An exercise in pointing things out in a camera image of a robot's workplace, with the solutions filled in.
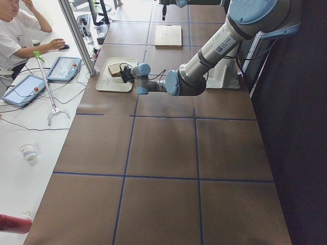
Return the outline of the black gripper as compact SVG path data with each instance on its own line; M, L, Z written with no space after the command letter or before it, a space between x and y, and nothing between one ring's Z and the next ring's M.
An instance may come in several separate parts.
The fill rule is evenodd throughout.
M167 5L170 4L170 1L169 0L161 0L161 4L163 5L163 7L162 7L162 21L165 21L166 14L167 14Z
M121 78L124 83L134 83L135 76L132 73L132 68L124 67L124 69L121 70Z

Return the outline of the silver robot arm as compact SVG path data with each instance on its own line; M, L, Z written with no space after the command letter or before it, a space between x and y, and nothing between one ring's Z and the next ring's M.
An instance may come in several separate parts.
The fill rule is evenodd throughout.
M164 81L150 80L150 66L120 66L123 82L135 82L138 94L167 92L171 96L197 96L206 88L204 75L226 58L241 41L263 32L266 38L295 34L300 26L303 1L230 1L226 21L198 53Z
M165 21L166 20L166 14L167 14L167 6L170 4L175 4L178 7L182 8L184 6L186 6L188 4L189 1L187 0L175 0L175 1L171 1L171 0L159 0L159 4L162 5L162 20Z

